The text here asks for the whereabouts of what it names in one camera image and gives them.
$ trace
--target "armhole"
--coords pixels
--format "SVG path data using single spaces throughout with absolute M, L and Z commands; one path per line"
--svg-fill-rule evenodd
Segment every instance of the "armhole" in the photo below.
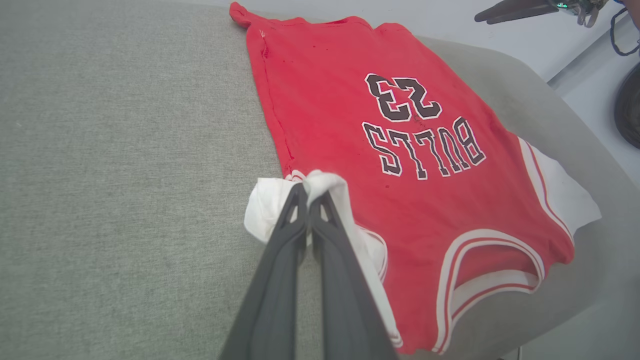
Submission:
M 590 194 L 552 158 L 518 137 L 522 159 L 540 206 L 571 240 L 576 230 L 602 218 Z
M 501 270 L 471 279 L 456 288 L 458 270 L 465 254 L 475 248 L 501 245 L 516 248 L 532 261 L 536 275 L 520 270 Z M 438 337 L 431 351 L 443 354 L 451 342 L 458 319 L 473 305 L 504 291 L 533 293 L 545 278 L 545 264 L 540 255 L 524 241 L 491 229 L 476 229 L 457 237 L 445 254 L 436 298 Z

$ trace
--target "white fabric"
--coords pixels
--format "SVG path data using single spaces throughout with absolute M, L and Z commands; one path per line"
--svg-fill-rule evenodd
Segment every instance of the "white fabric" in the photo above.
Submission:
M 533 146 L 531 149 L 547 188 L 549 207 L 567 226 L 572 236 L 578 228 L 602 218 L 591 195 L 564 171 L 560 163 Z
M 291 188 L 299 181 L 302 181 L 308 195 L 307 206 L 325 192 L 329 191 L 331 194 L 389 338 L 395 347 L 401 347 L 402 337 L 396 329 L 396 319 L 382 286 L 387 272 L 387 245 L 380 235 L 355 224 L 347 182 L 343 178 L 314 170 L 307 177 L 296 171 L 286 179 L 258 179 L 244 213 L 247 231 L 261 242 L 267 243 Z

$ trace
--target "gray cushion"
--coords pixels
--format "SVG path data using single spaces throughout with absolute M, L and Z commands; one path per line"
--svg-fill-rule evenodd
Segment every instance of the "gray cushion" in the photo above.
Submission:
M 146 0 L 0 4 L 0 357 L 212 359 L 263 246 L 243 229 L 281 176 L 244 29 L 226 8 Z M 522 63 L 424 39 L 507 128 L 559 160 L 604 219 L 533 296 L 482 301 L 444 358 L 491 359 L 637 277 L 639 194 Z M 317 264 L 298 357 L 320 359 Z M 414 358 L 437 357 L 419 352 Z

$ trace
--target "red stripe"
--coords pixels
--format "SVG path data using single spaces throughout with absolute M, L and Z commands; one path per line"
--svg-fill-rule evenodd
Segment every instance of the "red stripe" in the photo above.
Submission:
M 496 285 L 492 288 L 488 288 L 487 290 L 484 291 L 480 291 L 479 293 L 475 294 L 474 296 L 472 296 L 470 299 L 468 299 L 467 301 L 465 301 L 464 304 L 462 304 L 462 306 L 460 306 L 460 308 L 453 313 L 453 319 L 455 319 L 457 317 L 457 315 L 460 313 L 460 311 L 464 310 L 473 300 L 477 299 L 478 297 L 489 293 L 493 290 L 499 289 L 499 288 L 523 288 L 523 289 L 528 289 L 528 290 L 533 290 L 535 289 L 534 286 L 528 286 L 528 285 L 523 285 L 523 284 L 500 284 L 500 285 Z
M 538 172 L 538 177 L 540 178 L 540 182 L 542 183 L 542 191 L 545 196 L 545 204 L 547 205 L 547 209 L 549 209 L 549 211 L 551 211 L 551 214 L 553 214 L 556 217 L 556 219 L 560 221 L 560 223 L 562 223 L 561 227 L 564 227 L 563 230 L 566 232 L 566 235 L 569 237 L 569 241 L 573 244 L 573 238 L 571 237 L 571 232 L 569 232 L 569 228 L 567 228 L 566 224 L 562 221 L 562 219 L 554 212 L 551 206 L 549 206 L 549 201 L 547 200 L 547 186 L 545 185 L 545 178 L 542 176 L 542 171 L 540 170 L 540 166 L 538 165 L 538 160 L 536 159 L 536 155 L 533 152 L 531 145 L 529 145 L 528 142 L 525 142 L 525 143 L 529 147 L 529 151 L 531 151 L 531 157 L 533 158 L 533 163 L 536 165 L 536 171 Z
M 456 267 L 456 261 L 458 259 L 458 255 L 460 254 L 460 252 L 469 244 L 469 243 L 475 243 L 475 242 L 479 242 L 479 241 L 486 241 L 486 240 L 495 240 L 495 241 L 502 241 L 505 243 L 510 243 L 513 245 L 516 245 L 515 247 L 522 251 L 525 252 L 526 254 L 529 255 L 530 258 L 535 259 L 535 256 L 533 256 L 533 254 L 531 254 L 529 252 L 529 250 L 527 250 L 526 248 L 520 248 L 521 246 L 511 240 L 505 240 L 505 239 L 497 239 L 497 238 L 475 238 L 475 239 L 469 239 L 466 242 L 462 243 L 458 249 L 456 250 L 456 253 L 454 254 L 453 258 L 451 259 L 451 267 L 449 268 L 449 277 L 447 279 L 447 288 L 446 288 L 446 294 L 445 294 L 445 298 L 444 298 L 444 320 L 445 320 L 445 335 L 444 335 L 444 339 L 442 340 L 442 344 L 440 345 L 440 348 L 438 349 L 438 352 L 442 351 L 442 347 L 444 347 L 444 345 L 447 343 L 447 338 L 449 337 L 449 322 L 450 322 L 450 318 L 449 318 L 449 293 L 451 292 L 451 286 L 455 286 L 455 284 L 452 282 L 453 279 L 453 272 L 454 269 Z M 535 260 L 532 260 L 534 262 L 534 264 L 537 265 L 536 269 L 538 269 L 538 282 L 542 281 L 541 279 L 541 266 L 544 266 L 544 264 L 537 264 L 537 262 L 535 262 Z

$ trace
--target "jersey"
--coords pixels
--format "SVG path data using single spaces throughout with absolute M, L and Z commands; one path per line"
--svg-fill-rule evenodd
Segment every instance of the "jersey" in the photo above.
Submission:
M 237 3 L 285 176 L 349 185 L 356 223 L 387 244 L 384 289 L 400 352 L 442 353 L 457 320 L 502 291 L 533 292 L 600 218 L 554 160 L 507 131 L 398 24 L 268 20 Z

